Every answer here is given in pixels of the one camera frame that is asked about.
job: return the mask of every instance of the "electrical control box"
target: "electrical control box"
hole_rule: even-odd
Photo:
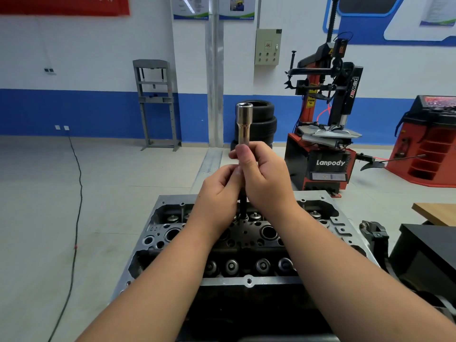
[[[258,28],[255,45],[255,64],[277,66],[279,64],[281,28]]]

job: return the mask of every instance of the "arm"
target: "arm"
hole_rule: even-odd
[[[295,201],[285,162],[238,145],[249,200],[274,225],[307,291],[341,341],[455,341],[456,326],[323,228]]]
[[[198,291],[208,254],[236,214],[243,176],[223,166],[204,180],[184,229],[77,339],[175,341]]]

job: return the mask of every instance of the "red banner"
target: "red banner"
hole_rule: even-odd
[[[0,0],[0,14],[129,15],[128,0]]]

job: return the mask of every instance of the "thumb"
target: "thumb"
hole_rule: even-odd
[[[255,156],[250,148],[245,144],[236,145],[236,154],[239,164],[244,172],[246,181],[255,182],[262,177]]]
[[[239,191],[244,186],[244,175],[242,174],[242,168],[240,166],[236,167],[229,178],[228,183],[223,190],[226,194],[232,196],[237,200]]]

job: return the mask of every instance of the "stacked tires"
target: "stacked tires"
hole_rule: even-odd
[[[274,116],[274,104],[261,100],[242,101],[254,105],[253,123],[250,125],[250,141],[264,141],[272,148],[274,134],[277,130],[277,118]],[[231,150],[238,144],[239,128],[234,122],[234,140]]]

